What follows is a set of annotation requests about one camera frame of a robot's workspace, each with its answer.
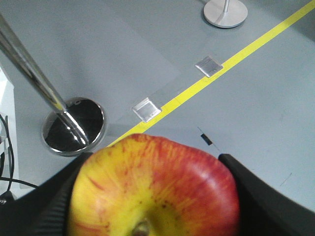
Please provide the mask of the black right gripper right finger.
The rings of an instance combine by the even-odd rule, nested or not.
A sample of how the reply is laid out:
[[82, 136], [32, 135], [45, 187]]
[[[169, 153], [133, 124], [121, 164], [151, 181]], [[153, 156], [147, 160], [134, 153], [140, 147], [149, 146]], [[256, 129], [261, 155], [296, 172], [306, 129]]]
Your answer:
[[313, 236], [315, 213], [266, 184], [230, 154], [222, 162], [235, 178], [241, 236]]

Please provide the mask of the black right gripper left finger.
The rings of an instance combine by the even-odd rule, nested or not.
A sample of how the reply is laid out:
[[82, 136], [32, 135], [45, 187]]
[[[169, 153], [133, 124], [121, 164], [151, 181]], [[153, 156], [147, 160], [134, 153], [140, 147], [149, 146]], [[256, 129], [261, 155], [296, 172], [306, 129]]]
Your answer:
[[92, 155], [80, 154], [61, 171], [23, 197], [0, 207], [2, 236], [64, 236], [72, 189]]

